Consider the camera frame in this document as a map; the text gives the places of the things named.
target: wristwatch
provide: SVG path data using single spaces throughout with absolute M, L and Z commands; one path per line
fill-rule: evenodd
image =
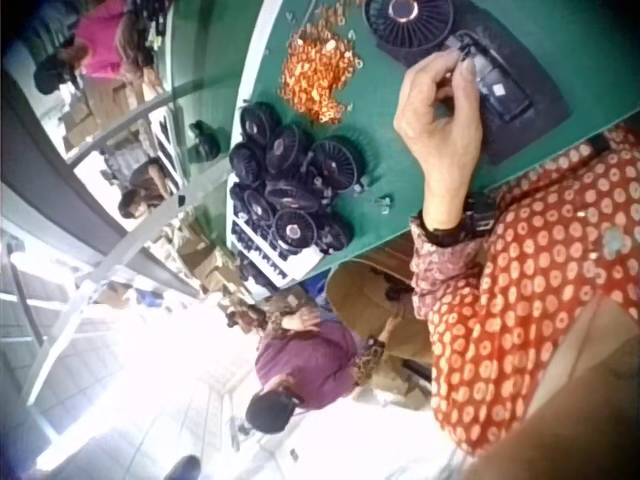
M 424 224 L 422 211 L 418 215 L 429 243 L 437 247 L 447 248 L 474 238 L 489 235 L 495 224 L 496 207 L 493 201 L 485 194 L 467 195 L 460 221 L 455 227 L 446 230 L 430 230 Z

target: sleeve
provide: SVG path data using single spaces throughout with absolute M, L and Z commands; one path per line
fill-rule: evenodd
M 122 15 L 125 11 L 126 0 L 106 0 L 103 4 L 84 14 L 87 18 L 108 18 Z
M 354 376 L 357 385 L 363 386 L 371 380 L 374 370 L 380 365 L 384 349 L 384 343 L 370 339 L 365 350 L 356 357 Z
M 267 333 L 270 338 L 280 338 L 286 335 L 287 330 L 282 326 L 283 312 L 267 313 Z
M 441 304 L 450 302 L 451 299 L 447 298 L 449 295 L 453 297 L 457 294 L 461 298 L 462 295 L 479 294 L 482 266 L 477 256 L 482 239 L 469 240 L 452 247 L 437 247 L 427 240 L 418 218 L 411 220 L 411 233 L 414 240 L 411 285 L 417 318 L 431 321 Z M 457 305 L 463 308 L 463 302 Z

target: finger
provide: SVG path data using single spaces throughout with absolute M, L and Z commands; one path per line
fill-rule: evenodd
M 411 90 L 411 83 L 413 82 L 413 77 L 415 77 L 416 72 L 422 70 L 429 62 L 433 60 L 433 55 L 429 55 L 426 58 L 423 58 L 418 63 L 416 63 L 413 67 L 409 68 L 404 74 L 404 80 L 402 81 L 402 87 L 400 87 L 400 98 L 398 99 L 398 110 L 404 107 L 406 103 L 407 97 L 409 96 L 409 91 Z
M 411 102 L 411 115 L 416 117 L 412 124 L 433 123 L 437 84 L 447 72 L 455 68 L 459 57 L 460 52 L 457 50 L 434 53 L 431 61 L 415 73 L 410 92 L 411 98 L 407 99 Z
M 404 112 L 405 105 L 407 103 L 407 99 L 409 98 L 409 93 L 412 90 L 414 78 L 418 72 L 423 71 L 427 66 L 434 61 L 441 61 L 443 56 L 451 56 L 451 57 L 459 57 L 459 52 L 457 50 L 448 50 L 446 52 L 437 52 L 433 55 L 429 55 L 428 57 L 422 59 L 418 63 L 416 63 L 413 67 L 409 68 L 404 75 L 404 79 L 402 81 L 402 86 L 400 87 L 400 94 L 398 98 L 398 108 L 396 109 L 396 118 L 395 123 L 397 124 L 397 120 L 402 118 L 402 114 Z
M 437 100 L 444 100 L 445 98 L 453 97 L 453 87 L 451 85 L 439 88 L 436 92 Z
M 480 126 L 480 93 L 476 86 L 476 69 L 470 58 L 461 62 L 453 72 L 453 129 L 455 134 L 465 135 Z

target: hand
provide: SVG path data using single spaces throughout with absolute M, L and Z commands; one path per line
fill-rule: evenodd
M 471 59 L 438 52 L 410 68 L 400 90 L 394 127 L 425 175 L 423 215 L 428 228 L 458 224 L 471 175 L 480 157 L 480 98 Z M 451 85 L 446 86 L 446 75 Z M 438 100 L 453 95 L 451 118 L 435 118 Z
M 384 343 L 388 343 L 389 338 L 391 337 L 391 333 L 398 325 L 400 325 L 400 322 L 402 322 L 402 317 L 399 315 L 393 315 L 392 317 L 389 317 L 387 323 L 384 326 L 384 330 L 382 331 L 380 336 L 378 336 L 378 340 Z
M 293 315 L 288 315 L 282 319 L 282 326 L 286 330 L 295 332 L 316 332 L 317 324 L 322 321 L 320 311 L 313 307 L 302 307 Z

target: small component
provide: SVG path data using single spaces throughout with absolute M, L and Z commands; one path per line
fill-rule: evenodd
M 387 215 L 393 206 L 393 199 L 389 195 L 383 195 L 375 199 L 375 204 L 380 207 L 382 215 Z
M 391 197 L 389 197 L 388 195 L 383 195 L 382 197 L 376 198 L 376 205 L 390 207 L 391 203 Z

